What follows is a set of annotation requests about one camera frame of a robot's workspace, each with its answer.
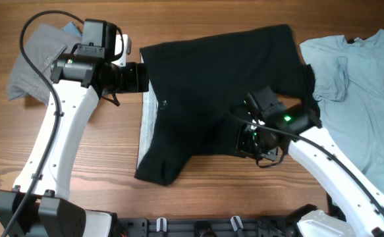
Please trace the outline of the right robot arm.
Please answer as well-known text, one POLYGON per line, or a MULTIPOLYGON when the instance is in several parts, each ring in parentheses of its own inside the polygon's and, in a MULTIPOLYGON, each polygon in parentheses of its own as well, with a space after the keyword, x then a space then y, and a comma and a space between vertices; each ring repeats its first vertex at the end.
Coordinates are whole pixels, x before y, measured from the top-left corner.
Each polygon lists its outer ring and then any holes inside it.
POLYGON ((286 108, 271 88, 244 94, 236 151, 266 169, 290 155, 323 187, 343 212, 330 216, 305 205, 279 225, 283 236, 384 236, 384 193, 346 157, 320 120, 302 104, 286 108))

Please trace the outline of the black shorts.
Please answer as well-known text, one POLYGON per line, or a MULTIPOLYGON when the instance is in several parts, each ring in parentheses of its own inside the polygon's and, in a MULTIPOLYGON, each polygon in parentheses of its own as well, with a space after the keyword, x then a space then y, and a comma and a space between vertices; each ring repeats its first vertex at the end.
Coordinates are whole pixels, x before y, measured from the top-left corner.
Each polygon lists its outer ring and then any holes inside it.
POLYGON ((270 87, 319 111, 292 30, 268 26, 141 48, 158 108, 135 178, 167 186, 194 155, 233 155, 247 92, 270 87))

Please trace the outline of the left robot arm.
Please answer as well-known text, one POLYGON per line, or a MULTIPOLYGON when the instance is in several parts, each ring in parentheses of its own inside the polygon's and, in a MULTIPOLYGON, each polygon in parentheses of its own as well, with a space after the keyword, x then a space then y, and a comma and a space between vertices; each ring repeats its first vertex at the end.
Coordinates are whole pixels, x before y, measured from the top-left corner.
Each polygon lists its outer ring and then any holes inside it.
POLYGON ((82 134, 101 99, 149 90, 142 63, 128 63, 129 40, 103 20, 83 21, 82 41, 59 55, 44 78, 50 91, 34 148, 11 190, 0 190, 4 236, 126 236, 115 213, 69 201, 82 134))

